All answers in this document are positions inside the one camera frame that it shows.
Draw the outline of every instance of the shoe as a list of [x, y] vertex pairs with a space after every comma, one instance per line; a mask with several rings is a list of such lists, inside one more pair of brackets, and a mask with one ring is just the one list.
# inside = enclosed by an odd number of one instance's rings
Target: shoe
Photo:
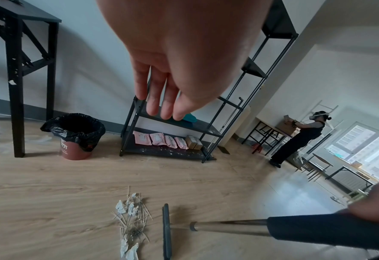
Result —
[[281, 165], [277, 162], [274, 162], [273, 160], [270, 160], [269, 161], [269, 164], [272, 165], [272, 166], [275, 166], [275, 167], [278, 167], [278, 168], [281, 168]]

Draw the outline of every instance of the box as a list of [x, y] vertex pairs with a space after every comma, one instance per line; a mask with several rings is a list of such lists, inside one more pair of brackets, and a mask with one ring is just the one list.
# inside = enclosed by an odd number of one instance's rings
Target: box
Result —
[[187, 135], [185, 141], [189, 149], [195, 149], [195, 146], [197, 146], [197, 138], [192, 135]]
[[201, 142], [201, 140], [199, 140], [198, 138], [195, 138], [197, 140], [197, 144], [195, 146], [195, 150], [201, 150], [201, 148], [203, 147], [203, 144]]
[[276, 125], [276, 128], [290, 136], [293, 136], [293, 133], [296, 130], [296, 126], [292, 126], [292, 122], [285, 123], [283, 120]]

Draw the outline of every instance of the wooden floor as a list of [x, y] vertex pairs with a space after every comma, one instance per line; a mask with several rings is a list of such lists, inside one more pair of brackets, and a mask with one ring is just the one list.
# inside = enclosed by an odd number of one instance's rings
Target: wooden floor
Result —
[[[26, 158], [14, 158], [11, 125], [0, 121], [0, 260], [118, 260], [119, 226], [111, 211], [131, 192], [146, 197], [148, 221], [139, 259], [162, 258], [162, 211], [171, 222], [238, 220], [331, 213], [342, 205], [306, 175], [268, 165], [231, 140], [225, 155], [201, 164], [119, 157], [120, 138], [106, 134], [85, 161], [59, 156], [60, 141], [26, 122]], [[221, 233], [173, 230], [173, 259], [361, 260], [364, 250]]]

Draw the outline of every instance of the metal rack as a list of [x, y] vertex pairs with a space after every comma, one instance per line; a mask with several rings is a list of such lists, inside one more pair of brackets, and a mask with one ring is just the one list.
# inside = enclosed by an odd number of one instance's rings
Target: metal rack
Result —
[[[241, 76], [239, 77], [235, 85], [232, 87], [228, 96], [226, 98], [218, 97], [218, 99], [221, 100], [223, 103], [218, 109], [213, 119], [211, 120], [211, 122], [207, 123], [205, 121], [198, 120], [195, 123], [190, 123], [183, 120], [175, 121], [172, 118], [168, 120], [164, 120], [161, 118], [160, 114], [156, 116], [150, 116], [146, 112], [146, 101], [138, 100], [137, 97], [134, 97], [134, 100], [131, 105], [131, 109], [129, 110], [129, 113], [128, 113], [128, 117], [121, 131], [121, 137], [123, 138], [122, 138], [122, 148], [119, 155], [122, 156], [124, 153], [136, 153], [136, 154], [146, 154], [146, 155], [164, 156], [164, 157], [172, 157], [172, 158], [202, 160], [202, 163], [204, 163], [207, 160], [215, 160], [211, 155], [213, 150], [216, 148], [216, 146], [222, 140], [222, 138], [230, 129], [232, 124], [240, 116], [242, 111], [246, 108], [248, 103], [252, 100], [252, 98], [261, 88], [265, 80], [272, 73], [276, 65], [279, 63], [279, 61], [282, 59], [282, 57], [285, 55], [285, 53], [288, 51], [288, 49], [291, 47], [293, 42], [298, 37], [298, 34], [296, 33], [295, 28], [293, 27], [292, 21], [289, 18], [288, 12], [286, 11], [282, 0], [275, 0], [273, 2], [269, 10], [268, 16], [265, 20], [265, 23], [262, 27], [262, 31], [266, 36], [265, 40], [259, 46], [254, 56], [252, 58], [248, 57], [248, 59], [246, 60], [245, 64], [242, 67], [243, 73], [241, 74]], [[267, 43], [269, 39], [288, 39], [289, 42], [285, 46], [285, 48], [282, 50], [282, 52], [279, 54], [279, 56], [274, 61], [272, 66], [269, 68], [269, 70], [266, 73], [264, 73], [261, 70], [261, 68], [254, 62], [254, 60], [257, 58], [257, 56], [259, 55], [259, 53], [261, 52], [261, 50], [263, 49], [263, 47], [265, 46], [265, 44]], [[237, 86], [239, 85], [239, 83], [241, 82], [245, 74], [250, 74], [250, 75], [260, 77], [261, 80], [258, 83], [258, 85], [254, 88], [252, 93], [249, 95], [248, 99], [244, 102], [242, 98], [239, 98], [240, 103], [237, 105], [229, 101], [229, 98], [234, 93], [235, 89], [237, 88]], [[216, 120], [216, 118], [218, 117], [218, 115], [220, 114], [220, 112], [222, 111], [222, 109], [224, 108], [226, 104], [234, 107], [235, 109], [233, 113], [231, 114], [231, 116], [228, 118], [228, 120], [224, 123], [221, 130], [218, 131], [212, 124]], [[135, 115], [131, 123], [131, 126], [128, 126], [129, 121], [131, 120], [131, 117], [134, 111], [135, 111]], [[236, 111], [238, 112], [230, 121], [232, 115]], [[202, 141], [202, 143], [204, 144], [204, 147], [201, 150], [192, 150], [192, 149], [183, 150], [183, 149], [172, 149], [165, 146], [144, 146], [144, 145], [135, 144], [134, 142], [131, 142], [130, 139], [131, 139], [132, 132], [135, 129], [135, 126], [139, 117], [145, 117], [145, 118], [156, 120], [156, 121], [163, 122], [166, 124], [179, 126], [182, 128], [201, 132], [202, 136], [200, 137], [200, 140], [202, 140], [206, 134], [212, 135], [215, 138], [211, 143]], [[148, 134], [154, 133], [154, 131], [143, 130], [143, 129], [140, 129], [140, 131], [148, 133]]]

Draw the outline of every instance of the red bucket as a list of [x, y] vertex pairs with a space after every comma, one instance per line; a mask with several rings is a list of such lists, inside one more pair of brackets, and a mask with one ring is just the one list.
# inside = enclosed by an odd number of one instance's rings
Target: red bucket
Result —
[[86, 152], [77, 143], [67, 142], [61, 139], [61, 156], [68, 160], [79, 161], [90, 157], [91, 152]]

